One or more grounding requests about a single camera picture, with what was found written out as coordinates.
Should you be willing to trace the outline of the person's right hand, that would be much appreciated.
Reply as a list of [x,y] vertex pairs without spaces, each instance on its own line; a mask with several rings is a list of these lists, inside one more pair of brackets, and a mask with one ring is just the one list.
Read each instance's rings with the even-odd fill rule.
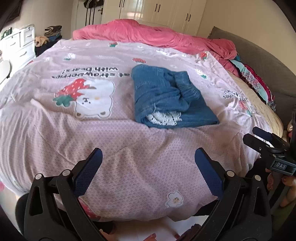
[[268,173],[267,177],[267,189],[268,191],[276,189],[280,184],[283,184],[289,187],[289,192],[293,195],[295,194],[295,176],[281,176],[280,173],[273,172],[269,169],[265,169],[266,173]]

